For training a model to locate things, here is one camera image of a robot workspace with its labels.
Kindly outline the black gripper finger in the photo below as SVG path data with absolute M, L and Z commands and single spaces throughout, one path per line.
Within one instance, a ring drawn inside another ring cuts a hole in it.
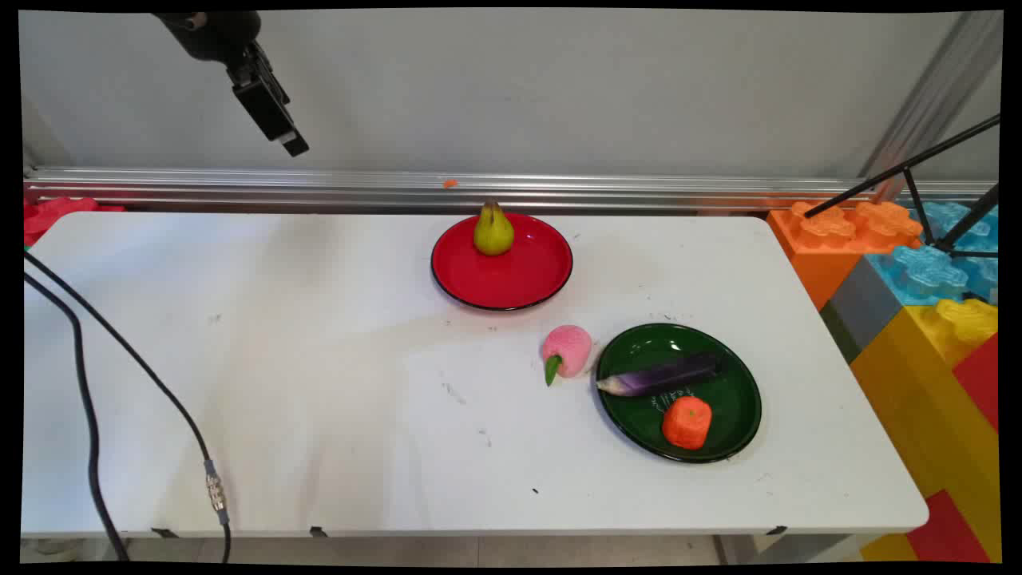
M 256 84 L 261 81 L 263 87 L 270 91 L 277 103 L 286 106 L 291 103 L 284 87 L 279 83 L 277 76 L 271 68 L 271 63 L 263 48 L 258 42 L 249 42 L 244 48 L 242 63 L 240 65 L 240 87 Z

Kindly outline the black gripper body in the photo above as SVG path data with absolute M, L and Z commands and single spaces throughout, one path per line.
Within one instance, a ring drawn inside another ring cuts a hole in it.
M 244 58 L 259 36 L 259 12 L 154 12 L 187 54 L 197 61 Z

